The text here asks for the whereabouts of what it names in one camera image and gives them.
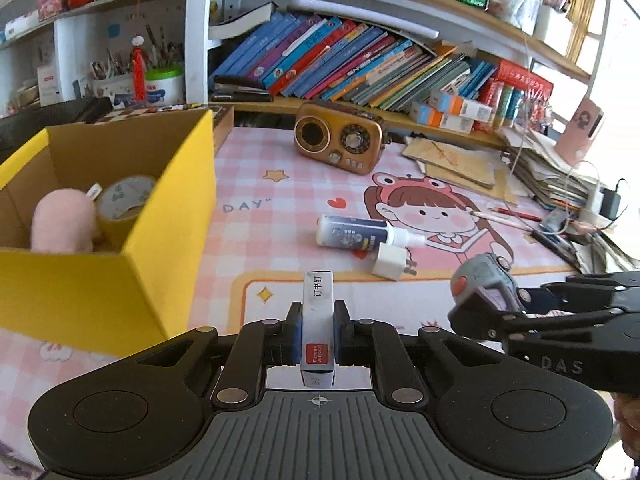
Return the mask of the grey toy car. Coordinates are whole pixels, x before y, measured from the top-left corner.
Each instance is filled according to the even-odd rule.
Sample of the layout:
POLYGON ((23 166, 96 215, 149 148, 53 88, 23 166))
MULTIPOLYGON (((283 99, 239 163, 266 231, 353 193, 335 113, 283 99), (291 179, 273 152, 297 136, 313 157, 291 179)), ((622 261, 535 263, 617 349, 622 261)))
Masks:
POLYGON ((518 285, 510 274, 511 263, 503 256, 484 252, 462 263, 450 278, 454 304, 461 307, 479 292, 498 311, 521 312, 524 306, 518 296, 518 285))

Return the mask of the white staples box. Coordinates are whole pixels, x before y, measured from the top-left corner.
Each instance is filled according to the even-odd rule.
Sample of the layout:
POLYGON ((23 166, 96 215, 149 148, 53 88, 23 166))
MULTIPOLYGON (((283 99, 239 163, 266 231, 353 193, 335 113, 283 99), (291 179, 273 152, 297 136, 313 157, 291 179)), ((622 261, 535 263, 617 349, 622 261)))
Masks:
POLYGON ((300 374, 311 389, 334 385, 333 273, 309 271, 304 277, 300 374))

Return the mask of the white charger plug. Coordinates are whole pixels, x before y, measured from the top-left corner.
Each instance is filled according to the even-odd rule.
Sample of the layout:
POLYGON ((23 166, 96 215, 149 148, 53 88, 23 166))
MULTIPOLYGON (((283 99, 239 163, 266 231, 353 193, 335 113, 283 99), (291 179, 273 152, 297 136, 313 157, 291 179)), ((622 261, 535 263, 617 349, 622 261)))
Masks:
POLYGON ((379 244, 371 273, 397 282, 405 275, 416 276, 416 263, 410 259, 407 248, 379 244))

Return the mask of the pink cartoon table mat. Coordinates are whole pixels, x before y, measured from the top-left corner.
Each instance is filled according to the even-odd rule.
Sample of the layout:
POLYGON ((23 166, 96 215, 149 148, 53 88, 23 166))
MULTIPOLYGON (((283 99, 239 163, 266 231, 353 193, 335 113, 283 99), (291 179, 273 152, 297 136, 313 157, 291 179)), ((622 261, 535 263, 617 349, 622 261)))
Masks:
POLYGON ((1 167, 1 451, 39 463, 46 391, 198 326, 235 334, 333 275, 353 318, 446 326, 451 275, 506 259, 528 286, 568 266, 497 202, 424 176, 390 144, 360 176, 290 130, 175 114, 40 131, 1 167))

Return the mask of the white glue bottle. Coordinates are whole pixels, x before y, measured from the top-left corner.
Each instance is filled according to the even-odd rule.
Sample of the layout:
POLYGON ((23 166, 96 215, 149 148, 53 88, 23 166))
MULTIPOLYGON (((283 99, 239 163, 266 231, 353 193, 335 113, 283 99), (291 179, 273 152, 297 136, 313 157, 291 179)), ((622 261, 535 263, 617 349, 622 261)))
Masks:
POLYGON ((322 214, 317 222, 316 242, 323 247, 372 252, 379 244, 421 247, 427 238, 407 229, 395 228, 385 220, 322 214))

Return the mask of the stack of papers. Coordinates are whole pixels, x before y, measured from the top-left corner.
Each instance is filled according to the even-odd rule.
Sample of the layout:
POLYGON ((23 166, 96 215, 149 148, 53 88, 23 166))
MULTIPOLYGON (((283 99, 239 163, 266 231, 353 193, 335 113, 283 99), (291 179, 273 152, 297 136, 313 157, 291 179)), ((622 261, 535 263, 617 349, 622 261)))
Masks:
POLYGON ((639 267, 639 208, 629 196, 614 207, 592 162, 578 155, 567 162, 555 149, 555 140, 520 127, 502 128, 509 167, 541 205, 557 211, 555 234, 574 236, 586 248, 583 266, 603 270, 637 270, 639 267))

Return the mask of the yellow cardboard box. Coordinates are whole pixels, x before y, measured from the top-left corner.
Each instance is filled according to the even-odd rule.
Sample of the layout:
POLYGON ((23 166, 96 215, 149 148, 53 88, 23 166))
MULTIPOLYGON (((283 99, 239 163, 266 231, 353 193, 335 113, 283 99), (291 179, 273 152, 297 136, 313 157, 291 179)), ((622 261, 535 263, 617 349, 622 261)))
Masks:
POLYGON ((214 115, 151 113, 44 129, 1 166, 1 325, 76 349, 128 356, 188 326, 216 203, 214 115), (147 178, 142 202, 99 216, 91 252, 34 252, 40 200, 147 178))

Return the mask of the brown envelopes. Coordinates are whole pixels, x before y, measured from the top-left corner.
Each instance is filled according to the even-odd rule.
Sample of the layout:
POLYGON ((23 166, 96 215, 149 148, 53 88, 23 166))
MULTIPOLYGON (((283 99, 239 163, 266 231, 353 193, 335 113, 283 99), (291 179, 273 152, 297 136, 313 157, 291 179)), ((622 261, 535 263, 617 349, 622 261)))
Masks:
POLYGON ((499 152, 472 151, 444 142, 413 138, 402 151, 402 156, 416 162, 425 177, 445 181, 476 194, 510 204, 515 204, 520 197, 529 196, 525 185, 510 174, 499 152))

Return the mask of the brown retro radio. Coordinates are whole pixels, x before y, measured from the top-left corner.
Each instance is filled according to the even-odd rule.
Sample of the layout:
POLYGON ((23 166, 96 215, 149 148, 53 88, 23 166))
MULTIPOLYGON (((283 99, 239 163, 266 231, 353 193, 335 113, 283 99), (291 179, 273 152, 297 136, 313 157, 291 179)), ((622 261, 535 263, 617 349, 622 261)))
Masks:
POLYGON ((382 117, 349 105, 306 101, 296 113, 299 154, 352 174, 370 174, 389 143, 382 117))

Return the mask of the pink plush toy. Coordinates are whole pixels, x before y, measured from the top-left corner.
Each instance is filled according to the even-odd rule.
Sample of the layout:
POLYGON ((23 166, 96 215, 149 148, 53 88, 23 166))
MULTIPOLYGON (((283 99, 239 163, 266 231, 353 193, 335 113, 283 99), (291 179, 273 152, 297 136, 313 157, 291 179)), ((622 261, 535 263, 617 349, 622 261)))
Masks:
POLYGON ((93 251, 96 207, 84 192, 60 188, 44 196, 32 216, 30 250, 42 254, 93 251))

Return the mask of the wooden bookshelf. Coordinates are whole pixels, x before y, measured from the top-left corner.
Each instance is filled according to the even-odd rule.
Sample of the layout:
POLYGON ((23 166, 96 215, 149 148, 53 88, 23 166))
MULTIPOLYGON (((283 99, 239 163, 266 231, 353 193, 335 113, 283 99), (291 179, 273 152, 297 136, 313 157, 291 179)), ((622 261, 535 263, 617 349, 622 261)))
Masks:
POLYGON ((493 58, 516 64, 540 64, 593 86, 598 70, 582 70, 541 40, 495 16, 454 0, 186 0, 184 55, 186 100, 204 102, 209 96, 208 55, 221 42, 209 36, 210 6, 216 3, 222 18, 235 18, 265 3, 280 11, 300 11, 363 22, 435 47, 442 40, 473 46, 493 58))

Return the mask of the white pen holder cup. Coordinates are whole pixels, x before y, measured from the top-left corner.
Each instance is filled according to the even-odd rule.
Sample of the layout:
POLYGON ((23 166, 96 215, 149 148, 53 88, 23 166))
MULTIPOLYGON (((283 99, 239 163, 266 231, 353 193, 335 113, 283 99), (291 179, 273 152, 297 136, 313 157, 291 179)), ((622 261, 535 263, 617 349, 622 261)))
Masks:
POLYGON ((134 84, 130 74, 123 74, 105 79, 97 79, 92 82, 92 91, 98 98, 106 96, 113 103, 122 100, 131 100, 134 95, 134 84))

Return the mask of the red tassel pendant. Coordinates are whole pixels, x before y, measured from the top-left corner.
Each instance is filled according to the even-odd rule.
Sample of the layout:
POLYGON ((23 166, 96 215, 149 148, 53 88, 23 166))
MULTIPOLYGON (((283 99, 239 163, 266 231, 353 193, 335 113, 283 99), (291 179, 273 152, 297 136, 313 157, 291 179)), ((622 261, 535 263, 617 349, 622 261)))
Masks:
POLYGON ((134 36, 134 38, 131 39, 131 73, 132 83, 134 84, 134 99, 137 102, 144 102, 146 100, 143 43, 144 39, 140 35, 134 36))

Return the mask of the black electronic keyboard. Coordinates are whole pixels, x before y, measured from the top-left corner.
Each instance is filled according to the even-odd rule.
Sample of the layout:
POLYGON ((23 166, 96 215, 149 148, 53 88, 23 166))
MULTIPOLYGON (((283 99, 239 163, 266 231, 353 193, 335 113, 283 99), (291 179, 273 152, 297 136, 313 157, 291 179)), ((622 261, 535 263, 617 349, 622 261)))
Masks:
POLYGON ((113 110, 112 102, 105 96, 88 96, 34 107, 0 120, 0 162, 5 162, 22 145, 44 128, 67 124, 93 124, 113 110))

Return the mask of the white cubby shelf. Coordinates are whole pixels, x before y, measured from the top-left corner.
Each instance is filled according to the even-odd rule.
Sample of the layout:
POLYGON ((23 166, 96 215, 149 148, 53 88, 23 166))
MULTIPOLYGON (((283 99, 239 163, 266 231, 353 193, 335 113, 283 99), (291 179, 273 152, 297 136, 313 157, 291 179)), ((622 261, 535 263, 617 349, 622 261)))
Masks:
POLYGON ((98 0, 25 30, 1 44, 1 113, 9 113, 15 92, 51 65, 63 101, 75 97, 74 82, 91 86, 94 62, 111 54, 127 61, 131 39, 150 30, 158 41, 184 41, 186 0, 98 0))

